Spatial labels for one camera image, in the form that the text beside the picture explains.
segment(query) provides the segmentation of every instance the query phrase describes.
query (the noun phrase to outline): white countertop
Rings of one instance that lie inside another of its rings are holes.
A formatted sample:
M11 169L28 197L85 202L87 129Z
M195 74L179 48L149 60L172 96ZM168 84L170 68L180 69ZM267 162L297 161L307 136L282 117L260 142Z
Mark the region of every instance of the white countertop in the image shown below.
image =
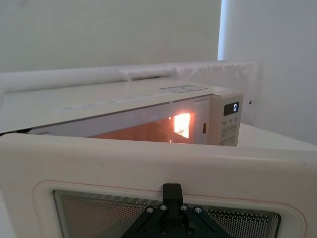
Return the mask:
M240 124L238 146L289 150L317 150L317 145L312 145L242 123Z
M238 146L271 149L317 150L316 145L308 144L245 124L240 124ZM4 200L0 191L0 238L2 237L16 238L13 234L13 228L8 219Z

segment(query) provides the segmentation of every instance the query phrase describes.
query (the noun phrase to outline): microwave top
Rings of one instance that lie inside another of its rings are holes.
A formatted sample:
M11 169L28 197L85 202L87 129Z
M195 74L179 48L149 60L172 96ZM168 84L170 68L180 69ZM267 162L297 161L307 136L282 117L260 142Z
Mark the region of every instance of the microwave top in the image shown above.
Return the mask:
M158 78L6 93L0 99L0 133L150 107L225 90Z

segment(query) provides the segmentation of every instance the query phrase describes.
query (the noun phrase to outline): white wall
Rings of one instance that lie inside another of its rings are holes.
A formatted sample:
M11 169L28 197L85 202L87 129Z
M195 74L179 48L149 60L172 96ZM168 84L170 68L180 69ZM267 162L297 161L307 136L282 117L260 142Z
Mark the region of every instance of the white wall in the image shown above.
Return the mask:
M255 126L317 144L317 0L223 0L220 59L261 61Z
M0 0L0 72L216 60L221 0Z

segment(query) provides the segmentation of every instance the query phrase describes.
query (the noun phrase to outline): open microwave door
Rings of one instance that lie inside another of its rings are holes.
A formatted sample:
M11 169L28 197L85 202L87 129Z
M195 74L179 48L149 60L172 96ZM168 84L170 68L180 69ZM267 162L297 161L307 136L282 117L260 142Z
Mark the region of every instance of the open microwave door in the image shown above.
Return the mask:
M317 152L14 133L0 151L19 238L120 238L165 183L235 238L317 236Z

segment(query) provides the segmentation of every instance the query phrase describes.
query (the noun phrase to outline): microwave control panel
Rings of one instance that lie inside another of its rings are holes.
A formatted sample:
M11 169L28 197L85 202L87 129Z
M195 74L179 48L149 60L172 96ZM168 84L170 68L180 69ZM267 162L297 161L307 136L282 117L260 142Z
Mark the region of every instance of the microwave control panel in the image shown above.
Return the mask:
M226 90L211 95L209 144L237 146L242 93Z

